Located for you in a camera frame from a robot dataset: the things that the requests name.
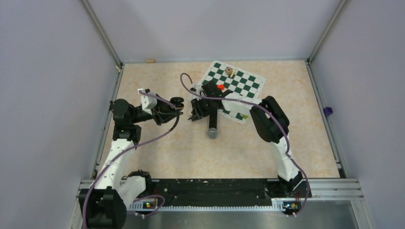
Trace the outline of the black earbud case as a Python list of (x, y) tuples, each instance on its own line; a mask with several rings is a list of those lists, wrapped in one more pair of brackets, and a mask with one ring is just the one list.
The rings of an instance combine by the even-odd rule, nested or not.
[(170, 99), (170, 103), (175, 105), (175, 107), (179, 110), (182, 111), (184, 109), (184, 99), (182, 97), (172, 97)]

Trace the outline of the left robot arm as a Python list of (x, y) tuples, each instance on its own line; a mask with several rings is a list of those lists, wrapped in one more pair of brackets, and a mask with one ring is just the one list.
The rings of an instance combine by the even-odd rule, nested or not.
[(135, 150), (152, 143), (163, 136), (140, 142), (140, 122), (153, 120), (156, 125), (172, 119), (172, 131), (180, 120), (184, 99), (173, 97), (169, 101), (157, 94), (143, 95), (141, 104), (134, 106), (125, 99), (110, 103), (114, 121), (113, 137), (107, 159), (91, 186), (82, 189), (79, 204), (85, 229), (120, 229), (126, 221), (127, 210), (140, 195), (148, 197), (153, 192), (153, 184), (147, 181), (146, 173), (129, 175), (124, 183), (121, 179), (129, 158)]

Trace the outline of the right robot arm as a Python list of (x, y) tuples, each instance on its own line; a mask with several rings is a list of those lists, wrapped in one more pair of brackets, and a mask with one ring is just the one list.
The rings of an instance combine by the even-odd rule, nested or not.
[(264, 99), (249, 98), (231, 90), (222, 91), (214, 81), (192, 85), (191, 120), (196, 121), (219, 110), (236, 112), (252, 118), (259, 137), (270, 143), (277, 163), (280, 191), (287, 197), (299, 191), (303, 174), (293, 162), (288, 140), (289, 119), (272, 96)]

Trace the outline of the red toy brick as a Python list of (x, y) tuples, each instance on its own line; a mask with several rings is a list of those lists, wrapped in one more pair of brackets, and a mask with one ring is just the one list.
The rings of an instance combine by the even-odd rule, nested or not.
[(217, 85), (217, 87), (218, 87), (221, 91), (224, 90), (224, 85), (223, 85), (223, 84), (219, 84), (219, 85)]

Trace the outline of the green white chessboard mat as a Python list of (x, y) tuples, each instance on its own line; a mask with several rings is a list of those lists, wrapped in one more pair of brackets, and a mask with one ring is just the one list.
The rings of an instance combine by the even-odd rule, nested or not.
[[(227, 67), (233, 68), (235, 76), (231, 78), (225, 73)], [(223, 84), (225, 94), (226, 91), (232, 91), (233, 93), (239, 94), (239, 96), (244, 96), (252, 99), (258, 98), (266, 79), (262, 76), (253, 74), (251, 72), (245, 71), (243, 69), (234, 67), (232, 65), (226, 64), (220, 61), (213, 61), (202, 79), (198, 83), (193, 83), (193, 85), (205, 85), (213, 81), (216, 85)], [(233, 121), (244, 124), (246, 119), (242, 118), (242, 113), (236, 111), (228, 111), (224, 108), (218, 108), (218, 114), (223, 115)]]

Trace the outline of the wooden letter cube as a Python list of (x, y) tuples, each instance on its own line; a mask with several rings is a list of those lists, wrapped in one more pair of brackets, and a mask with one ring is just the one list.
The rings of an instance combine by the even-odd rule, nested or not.
[(225, 73), (226, 73), (228, 76), (230, 76), (230, 75), (233, 73), (233, 68), (227, 67), (227, 68), (225, 69)]

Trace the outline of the purple object outside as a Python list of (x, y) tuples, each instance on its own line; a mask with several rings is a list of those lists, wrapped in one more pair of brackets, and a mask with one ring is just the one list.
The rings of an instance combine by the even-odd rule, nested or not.
[(333, 114), (333, 109), (331, 107), (324, 107), (323, 108), (323, 113), (326, 117), (330, 116)]

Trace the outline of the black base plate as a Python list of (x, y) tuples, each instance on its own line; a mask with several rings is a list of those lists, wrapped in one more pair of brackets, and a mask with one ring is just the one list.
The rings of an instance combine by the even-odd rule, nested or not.
[(149, 179), (139, 197), (161, 195), (166, 207), (253, 207), (270, 206), (276, 200), (304, 200), (312, 193), (306, 181), (294, 190), (278, 179)]

